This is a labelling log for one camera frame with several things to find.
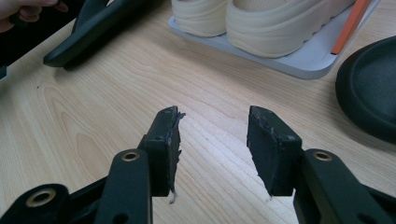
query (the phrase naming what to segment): wooden table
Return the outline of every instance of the wooden table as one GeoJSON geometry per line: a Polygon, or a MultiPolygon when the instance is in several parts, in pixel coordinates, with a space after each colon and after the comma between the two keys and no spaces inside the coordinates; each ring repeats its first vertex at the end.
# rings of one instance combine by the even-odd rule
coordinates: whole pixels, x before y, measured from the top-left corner
{"type": "Polygon", "coordinates": [[[396,196],[396,146],[357,128],[334,82],[354,51],[396,35],[396,3],[383,0],[331,72],[302,80],[174,35],[170,1],[68,70],[42,58],[71,25],[9,67],[0,83],[0,215],[26,190],[70,192],[107,175],[118,152],[137,147],[156,113],[177,105],[183,150],[175,204],[153,200],[154,223],[297,223],[292,198],[270,198],[246,136],[248,109],[276,112],[303,148],[338,155],[359,181],[396,196]]]}

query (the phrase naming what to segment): orange stick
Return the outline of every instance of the orange stick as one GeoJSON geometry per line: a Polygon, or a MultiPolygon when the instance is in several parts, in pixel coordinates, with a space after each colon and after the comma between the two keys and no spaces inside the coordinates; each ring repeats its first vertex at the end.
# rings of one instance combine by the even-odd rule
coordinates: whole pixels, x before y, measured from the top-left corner
{"type": "Polygon", "coordinates": [[[356,0],[349,17],[346,20],[346,24],[341,31],[341,34],[338,36],[337,41],[332,47],[332,54],[339,54],[341,52],[344,45],[356,31],[356,28],[358,28],[361,18],[363,18],[363,15],[370,6],[370,3],[371,0],[356,0]]]}

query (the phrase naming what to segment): shoe rack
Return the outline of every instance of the shoe rack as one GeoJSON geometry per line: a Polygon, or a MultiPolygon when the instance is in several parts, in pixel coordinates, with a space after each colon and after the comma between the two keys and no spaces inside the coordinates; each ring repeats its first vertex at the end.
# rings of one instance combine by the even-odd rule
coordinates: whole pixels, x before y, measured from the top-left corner
{"type": "MultiPolygon", "coordinates": [[[[359,31],[359,28],[364,24],[379,2],[380,0],[372,0],[370,6],[367,8],[363,18],[361,19],[361,23],[359,24],[355,34],[359,31]]],[[[176,35],[186,37],[215,49],[229,52],[256,63],[261,63],[294,77],[315,79],[326,76],[333,64],[337,61],[339,55],[331,54],[331,50],[337,40],[337,37],[341,33],[351,9],[352,7],[349,7],[337,17],[332,18],[330,22],[324,25],[320,31],[315,33],[311,39],[304,42],[302,47],[297,51],[276,59],[257,57],[241,49],[235,48],[228,42],[227,34],[204,38],[184,33],[178,29],[173,16],[169,19],[168,24],[172,32],[176,35]]]]}

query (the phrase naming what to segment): black rubber disc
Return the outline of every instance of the black rubber disc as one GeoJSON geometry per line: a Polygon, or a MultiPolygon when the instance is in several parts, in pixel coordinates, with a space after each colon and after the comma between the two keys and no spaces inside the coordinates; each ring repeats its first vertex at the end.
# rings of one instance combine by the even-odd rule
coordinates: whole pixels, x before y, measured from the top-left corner
{"type": "Polygon", "coordinates": [[[354,123],[372,136],[396,143],[396,36],[347,58],[338,70],[335,90],[354,123]]]}

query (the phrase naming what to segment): white shoe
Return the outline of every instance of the white shoe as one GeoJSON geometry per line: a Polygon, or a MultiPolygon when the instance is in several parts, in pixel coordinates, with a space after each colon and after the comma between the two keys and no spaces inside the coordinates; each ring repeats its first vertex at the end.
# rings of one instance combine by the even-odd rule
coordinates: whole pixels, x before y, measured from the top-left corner
{"type": "Polygon", "coordinates": [[[227,6],[229,42],[260,57],[277,58],[297,50],[331,17],[355,0],[231,0],[227,6]]]}
{"type": "Polygon", "coordinates": [[[222,35],[225,29],[227,0],[172,0],[178,28],[192,35],[222,35]]]}

